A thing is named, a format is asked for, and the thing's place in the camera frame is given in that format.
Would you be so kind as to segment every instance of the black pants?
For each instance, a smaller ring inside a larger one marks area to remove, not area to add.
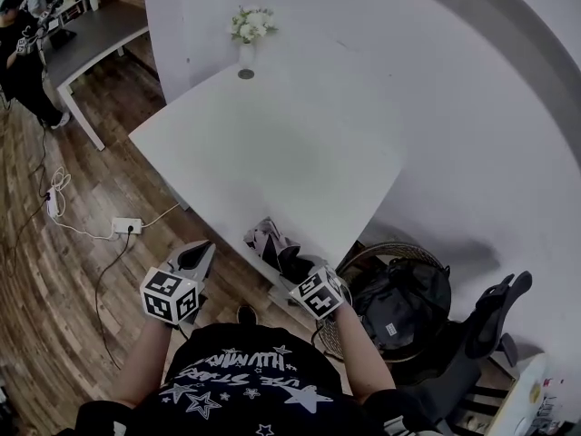
[[[46,96],[41,74],[38,75],[38,78],[34,76],[34,79],[27,79],[26,84],[16,86],[14,96],[18,102],[46,125],[55,126],[61,121],[63,114],[54,108],[53,103]]]

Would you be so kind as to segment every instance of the power strip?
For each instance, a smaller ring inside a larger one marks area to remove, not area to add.
[[[141,234],[143,222],[140,218],[113,218],[113,231],[119,234],[129,234],[129,226],[132,226],[131,234]]]
[[[58,213],[58,201],[56,200],[56,190],[54,186],[48,190],[48,214],[50,214],[53,218],[59,216]]]

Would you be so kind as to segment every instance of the forearm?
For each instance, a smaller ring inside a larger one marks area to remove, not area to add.
[[[172,338],[165,323],[148,319],[113,386],[112,400],[134,407],[160,387]]]
[[[12,52],[12,54],[8,56],[8,58],[6,59],[6,69],[9,69],[10,66],[12,66],[15,63],[17,56],[18,55],[16,54],[16,52]]]
[[[374,392],[395,389],[388,366],[351,306],[347,303],[341,305],[335,314],[335,321],[347,378],[355,398],[364,402]]]

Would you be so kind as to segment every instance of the shoe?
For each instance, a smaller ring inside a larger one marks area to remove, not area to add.
[[[59,127],[63,127],[65,124],[69,122],[70,119],[71,114],[69,112],[64,112],[63,116],[61,116],[61,121],[59,121],[58,124],[51,126],[51,129],[58,129]]]
[[[256,311],[250,305],[241,305],[236,312],[238,324],[258,324]]]

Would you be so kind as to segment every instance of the sleeve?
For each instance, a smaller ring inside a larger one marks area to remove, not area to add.
[[[440,434],[424,415],[419,402],[405,392],[395,389],[376,392],[368,397],[363,408],[371,418],[383,423],[388,436]]]
[[[41,0],[28,0],[28,11],[34,16],[40,16],[44,11]]]
[[[118,436],[130,426],[133,412],[117,402],[94,401],[81,406],[74,433],[78,436]]]

